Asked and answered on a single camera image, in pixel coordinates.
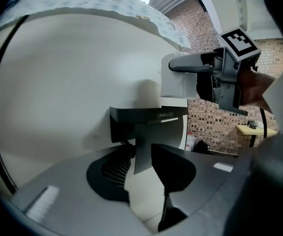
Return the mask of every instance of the white panel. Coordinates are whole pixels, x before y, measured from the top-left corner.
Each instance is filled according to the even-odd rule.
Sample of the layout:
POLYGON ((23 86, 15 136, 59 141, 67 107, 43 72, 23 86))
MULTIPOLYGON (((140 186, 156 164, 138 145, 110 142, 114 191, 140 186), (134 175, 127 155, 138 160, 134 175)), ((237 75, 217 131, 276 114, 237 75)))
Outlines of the white panel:
POLYGON ((133 174, 135 158, 127 173, 125 190, 129 192, 130 208, 141 221, 146 221, 163 211, 164 186, 151 167, 133 174))
MULTIPOLYGON (((105 17, 23 24, 0 65, 0 152, 15 183, 117 145, 108 108, 160 107, 161 59, 174 51, 158 36, 105 17)), ((164 103, 187 106, 184 99, 164 103)))

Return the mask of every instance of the black vent grille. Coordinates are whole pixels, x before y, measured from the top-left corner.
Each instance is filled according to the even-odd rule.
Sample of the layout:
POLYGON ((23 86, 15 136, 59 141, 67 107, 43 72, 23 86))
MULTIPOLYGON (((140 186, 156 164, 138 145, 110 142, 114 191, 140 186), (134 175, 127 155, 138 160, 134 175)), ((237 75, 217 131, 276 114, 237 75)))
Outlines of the black vent grille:
POLYGON ((130 168, 130 151, 117 158, 111 158, 102 165, 102 175, 118 187, 124 188, 127 172, 130 168))

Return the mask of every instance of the brick wall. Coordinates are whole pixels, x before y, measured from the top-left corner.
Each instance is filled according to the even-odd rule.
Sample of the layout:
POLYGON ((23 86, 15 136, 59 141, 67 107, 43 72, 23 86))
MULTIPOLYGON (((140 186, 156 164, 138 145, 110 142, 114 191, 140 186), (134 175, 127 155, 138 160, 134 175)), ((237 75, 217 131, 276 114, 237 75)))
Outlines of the brick wall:
MULTIPOLYGON (((182 48, 188 53, 210 51, 219 46, 211 19, 204 12, 197 0, 186 0, 166 16, 188 37, 191 49, 182 48)), ((283 40, 258 40, 262 53, 256 65, 258 71, 272 76, 279 76, 283 70, 283 40)), ((237 153, 239 147, 248 147, 251 136, 242 135, 236 125, 246 125, 248 120, 262 121, 257 107, 240 107, 247 110, 247 117, 220 110, 217 104, 206 102, 197 97, 189 101, 189 135, 207 142, 212 150, 237 153)), ((265 112, 269 128, 278 130, 274 116, 265 112)), ((255 146, 262 140, 257 136, 255 146)))

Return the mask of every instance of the wooden table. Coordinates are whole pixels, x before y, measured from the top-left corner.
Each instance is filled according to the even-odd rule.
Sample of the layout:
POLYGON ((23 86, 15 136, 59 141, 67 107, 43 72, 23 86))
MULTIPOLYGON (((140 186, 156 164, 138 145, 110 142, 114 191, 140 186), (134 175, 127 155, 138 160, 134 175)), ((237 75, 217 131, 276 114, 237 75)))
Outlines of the wooden table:
MULTIPOLYGON (((245 125, 236 125, 236 127, 244 134, 244 135, 251 135, 251 143, 250 143, 250 147, 254 146, 255 143, 255 139, 256 139, 256 135, 264 135, 264 129, 263 128, 256 128, 256 129, 252 129, 248 126, 245 125)), ((267 136, 272 136, 272 135, 276 135, 277 131, 272 130, 270 128, 267 128, 267 136)))

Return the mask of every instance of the human hand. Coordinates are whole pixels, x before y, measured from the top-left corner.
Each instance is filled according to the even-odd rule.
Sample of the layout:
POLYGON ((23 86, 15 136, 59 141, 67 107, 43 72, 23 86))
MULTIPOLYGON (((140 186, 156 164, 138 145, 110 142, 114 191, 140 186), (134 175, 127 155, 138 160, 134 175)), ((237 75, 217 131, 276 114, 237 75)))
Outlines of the human hand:
POLYGON ((256 72, 250 68, 240 69, 237 80, 237 84, 241 89, 240 105, 257 106, 271 113, 263 98, 263 93, 274 80, 274 77, 256 72))

